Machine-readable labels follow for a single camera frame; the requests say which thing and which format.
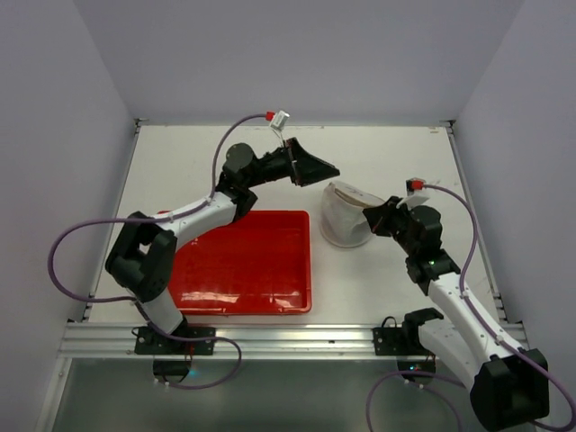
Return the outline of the white mesh laundry bag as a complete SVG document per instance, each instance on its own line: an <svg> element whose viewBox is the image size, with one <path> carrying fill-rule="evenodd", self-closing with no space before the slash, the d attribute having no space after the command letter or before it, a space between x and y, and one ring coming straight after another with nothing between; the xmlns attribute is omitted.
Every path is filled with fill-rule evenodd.
<svg viewBox="0 0 576 432"><path fill-rule="evenodd" d="M338 248L357 248L372 236L363 211L384 200L341 181L330 182L320 201L320 232Z"/></svg>

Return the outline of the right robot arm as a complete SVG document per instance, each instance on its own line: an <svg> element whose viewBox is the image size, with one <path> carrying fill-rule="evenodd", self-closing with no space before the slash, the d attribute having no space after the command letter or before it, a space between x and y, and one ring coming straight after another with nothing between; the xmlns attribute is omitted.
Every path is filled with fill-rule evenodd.
<svg viewBox="0 0 576 432"><path fill-rule="evenodd" d="M410 280L434 304L406 315L404 348L439 356L469 392L476 418L489 431L546 417L548 381L539 372L548 367L544 355L524 349L475 297L442 247L440 213L393 196L363 214L374 235L400 245Z"/></svg>

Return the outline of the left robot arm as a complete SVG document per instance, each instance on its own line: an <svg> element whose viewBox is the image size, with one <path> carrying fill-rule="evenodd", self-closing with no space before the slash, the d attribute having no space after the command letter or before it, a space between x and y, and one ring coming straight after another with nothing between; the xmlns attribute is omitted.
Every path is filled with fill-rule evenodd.
<svg viewBox="0 0 576 432"><path fill-rule="evenodd" d="M168 291L176 252L201 235L245 217L257 201L253 189L284 178L305 187L339 176L339 169L306 151L296 138L258 157L247 143L231 146L213 191L204 199L155 216L134 212L122 225L105 271L135 297L140 313L167 353L187 341L184 314Z"/></svg>

